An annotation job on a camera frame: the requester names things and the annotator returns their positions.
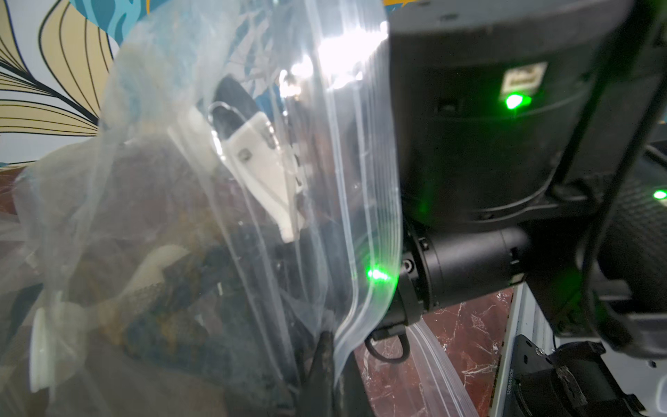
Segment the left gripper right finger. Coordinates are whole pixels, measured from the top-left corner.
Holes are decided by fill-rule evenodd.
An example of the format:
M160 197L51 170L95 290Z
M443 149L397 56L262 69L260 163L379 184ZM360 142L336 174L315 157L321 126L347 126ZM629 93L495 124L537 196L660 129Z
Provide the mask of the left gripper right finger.
M375 417L354 354L350 354L340 376L340 415Z

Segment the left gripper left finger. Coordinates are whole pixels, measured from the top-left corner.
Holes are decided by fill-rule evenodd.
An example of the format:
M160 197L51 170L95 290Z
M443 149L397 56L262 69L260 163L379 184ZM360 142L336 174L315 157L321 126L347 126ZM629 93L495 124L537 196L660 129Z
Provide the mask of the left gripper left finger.
M307 380L300 391L296 416L325 417L334 413L334 335L321 333Z

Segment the clear plastic vacuum bag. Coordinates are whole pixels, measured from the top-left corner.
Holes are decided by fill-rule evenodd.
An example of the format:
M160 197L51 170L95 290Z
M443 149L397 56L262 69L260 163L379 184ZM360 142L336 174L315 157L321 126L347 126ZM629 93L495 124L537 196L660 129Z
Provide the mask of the clear plastic vacuum bag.
M396 158L379 1L4 1L2 415L476 415Z

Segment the olive tan plaid blanket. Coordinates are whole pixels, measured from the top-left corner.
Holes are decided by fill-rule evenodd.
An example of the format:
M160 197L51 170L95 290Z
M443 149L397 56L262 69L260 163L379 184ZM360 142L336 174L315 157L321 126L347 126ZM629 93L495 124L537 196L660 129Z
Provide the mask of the olive tan plaid blanket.
M35 170L59 232L65 302L87 317L87 358L50 416L284 416L295 400L267 350L251 290L264 278L223 165L152 138L53 152Z

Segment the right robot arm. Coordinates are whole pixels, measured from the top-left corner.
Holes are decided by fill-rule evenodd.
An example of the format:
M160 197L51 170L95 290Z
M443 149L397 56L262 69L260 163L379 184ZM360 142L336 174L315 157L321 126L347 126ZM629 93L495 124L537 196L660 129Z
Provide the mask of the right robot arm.
M370 342L527 281L557 335L665 358L665 2L390 7L403 269Z

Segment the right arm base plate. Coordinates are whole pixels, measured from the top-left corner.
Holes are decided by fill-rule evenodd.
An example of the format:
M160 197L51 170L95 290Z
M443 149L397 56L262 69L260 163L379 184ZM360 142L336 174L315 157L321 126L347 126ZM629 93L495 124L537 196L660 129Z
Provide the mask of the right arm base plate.
M504 416L641 416L645 407L626 394L604 363L600 342L570 342L546 354L515 339Z

